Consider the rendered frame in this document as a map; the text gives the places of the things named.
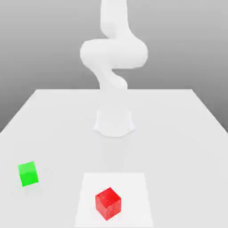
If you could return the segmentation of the small red cube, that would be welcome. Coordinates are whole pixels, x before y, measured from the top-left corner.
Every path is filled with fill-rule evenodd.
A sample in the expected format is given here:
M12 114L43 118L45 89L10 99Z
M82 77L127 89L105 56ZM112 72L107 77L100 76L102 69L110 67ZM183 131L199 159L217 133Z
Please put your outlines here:
M105 220L109 220L121 212L122 199L110 187L95 196L95 207Z

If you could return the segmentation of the small green cube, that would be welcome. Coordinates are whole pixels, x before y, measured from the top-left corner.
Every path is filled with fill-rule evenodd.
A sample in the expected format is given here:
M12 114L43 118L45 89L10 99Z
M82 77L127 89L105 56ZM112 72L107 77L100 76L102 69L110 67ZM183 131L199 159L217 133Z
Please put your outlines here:
M18 165L19 176L23 187L38 183L38 174L33 161Z

